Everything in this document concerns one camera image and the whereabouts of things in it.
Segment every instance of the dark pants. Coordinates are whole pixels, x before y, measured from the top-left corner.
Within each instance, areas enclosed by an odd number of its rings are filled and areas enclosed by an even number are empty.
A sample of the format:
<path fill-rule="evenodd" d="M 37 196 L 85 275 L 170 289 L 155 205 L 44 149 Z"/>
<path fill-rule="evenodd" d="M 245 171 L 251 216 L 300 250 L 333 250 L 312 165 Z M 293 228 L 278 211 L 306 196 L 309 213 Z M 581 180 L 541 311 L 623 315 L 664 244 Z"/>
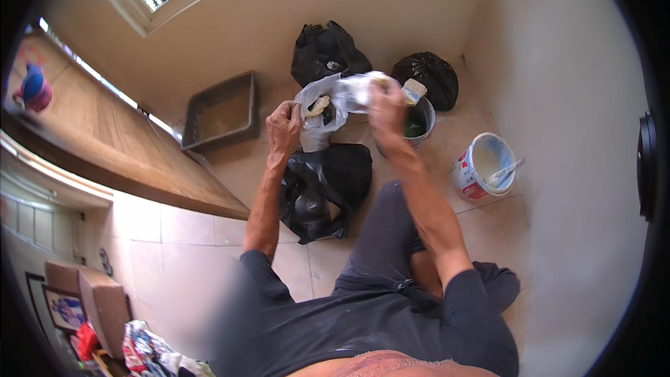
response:
<path fill-rule="evenodd" d="M 396 290 L 416 287 L 409 270 L 409 259 L 426 250 L 419 238 L 400 183 L 384 185 L 374 200 L 354 249 L 335 283 L 333 294 L 349 290 L 390 287 Z M 494 263 L 472 263 L 494 306 L 504 311 L 519 294 L 519 280 L 507 268 Z M 414 297 L 434 298 L 414 291 Z"/>

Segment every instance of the forearm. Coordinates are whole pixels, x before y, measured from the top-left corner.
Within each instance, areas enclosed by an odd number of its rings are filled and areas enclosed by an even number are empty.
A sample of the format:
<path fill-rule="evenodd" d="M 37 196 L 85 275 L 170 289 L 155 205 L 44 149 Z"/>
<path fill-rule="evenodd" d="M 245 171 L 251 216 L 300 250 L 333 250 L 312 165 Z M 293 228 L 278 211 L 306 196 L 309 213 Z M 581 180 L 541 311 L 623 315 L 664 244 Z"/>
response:
<path fill-rule="evenodd" d="M 242 251 L 260 250 L 270 258 L 275 256 L 280 234 L 280 188 L 287 158 L 270 155 L 261 184 L 256 191 L 245 229 Z"/>
<path fill-rule="evenodd" d="M 403 138 L 390 138 L 386 149 L 419 235 L 435 257 L 444 289 L 459 272 L 472 268 L 456 214 L 432 183 L 421 158 Z"/>

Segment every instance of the white paint bucket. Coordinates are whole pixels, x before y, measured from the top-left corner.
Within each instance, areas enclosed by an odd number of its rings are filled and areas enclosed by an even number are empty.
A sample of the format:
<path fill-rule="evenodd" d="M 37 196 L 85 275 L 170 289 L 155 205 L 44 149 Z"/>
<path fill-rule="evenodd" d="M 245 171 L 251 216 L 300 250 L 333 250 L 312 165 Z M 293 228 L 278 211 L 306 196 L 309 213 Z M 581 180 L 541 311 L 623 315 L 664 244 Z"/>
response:
<path fill-rule="evenodd" d="M 512 188 L 516 171 L 496 187 L 489 187 L 484 179 L 514 163 L 514 152 L 507 143 L 496 134 L 484 132 L 474 138 L 454 163 L 452 182 L 466 199 L 480 199 L 487 195 L 500 197 Z"/>

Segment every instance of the white wall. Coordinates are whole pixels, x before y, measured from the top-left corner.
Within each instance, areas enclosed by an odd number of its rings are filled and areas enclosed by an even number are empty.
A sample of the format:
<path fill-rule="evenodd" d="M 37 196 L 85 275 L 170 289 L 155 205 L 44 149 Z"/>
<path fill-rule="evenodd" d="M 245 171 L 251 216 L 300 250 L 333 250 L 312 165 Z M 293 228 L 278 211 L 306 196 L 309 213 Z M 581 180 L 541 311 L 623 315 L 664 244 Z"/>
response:
<path fill-rule="evenodd" d="M 531 233 L 524 376 L 579 376 L 622 318 L 646 225 L 636 186 L 646 108 L 613 0 L 485 0 L 466 63 L 519 157 Z"/>
<path fill-rule="evenodd" d="M 247 70 L 263 86 L 290 78 L 304 24 L 333 20 L 376 69 L 431 50 L 463 53 L 479 0 L 201 0 L 146 38 L 108 0 L 47 0 L 56 35 L 158 118 L 184 116 L 189 98 Z"/>

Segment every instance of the rectangular tray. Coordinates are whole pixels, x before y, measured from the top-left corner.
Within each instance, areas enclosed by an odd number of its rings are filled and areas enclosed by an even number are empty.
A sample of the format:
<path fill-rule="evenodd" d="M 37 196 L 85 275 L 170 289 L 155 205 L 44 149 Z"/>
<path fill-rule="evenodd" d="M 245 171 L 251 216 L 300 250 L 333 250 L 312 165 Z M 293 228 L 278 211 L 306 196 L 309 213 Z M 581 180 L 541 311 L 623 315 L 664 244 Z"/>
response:
<path fill-rule="evenodd" d="M 203 153 L 258 138 L 259 132 L 258 88 L 254 72 L 247 71 L 191 97 L 181 149 Z"/>

